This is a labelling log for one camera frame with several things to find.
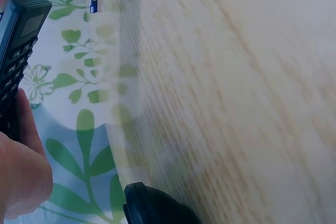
black object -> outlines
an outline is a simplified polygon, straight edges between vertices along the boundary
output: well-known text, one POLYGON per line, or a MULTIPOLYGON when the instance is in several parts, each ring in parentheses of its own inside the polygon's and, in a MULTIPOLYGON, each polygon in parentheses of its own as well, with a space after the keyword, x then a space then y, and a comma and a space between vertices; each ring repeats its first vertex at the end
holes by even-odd
POLYGON ((51 6, 47 0, 9 0, 0 22, 0 131, 16 141, 18 86, 51 6))
POLYGON ((142 182, 127 185, 124 193, 123 210, 128 224, 200 224, 187 206, 142 182))

calculator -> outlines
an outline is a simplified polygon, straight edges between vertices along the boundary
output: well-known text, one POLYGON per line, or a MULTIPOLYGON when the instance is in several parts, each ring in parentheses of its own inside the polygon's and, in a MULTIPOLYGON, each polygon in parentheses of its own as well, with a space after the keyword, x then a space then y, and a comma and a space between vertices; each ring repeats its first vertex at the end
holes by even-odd
POLYGON ((0 21, 0 131, 16 141, 18 86, 51 6, 47 0, 9 0, 0 21))

light wood table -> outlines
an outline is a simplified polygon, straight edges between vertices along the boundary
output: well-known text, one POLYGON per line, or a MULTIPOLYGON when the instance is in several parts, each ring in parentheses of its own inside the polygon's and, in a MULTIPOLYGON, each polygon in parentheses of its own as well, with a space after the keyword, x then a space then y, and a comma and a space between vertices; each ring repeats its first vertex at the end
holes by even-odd
POLYGON ((336 223, 336 0, 101 1, 107 61, 139 69, 109 126, 123 187, 205 224, 336 223))

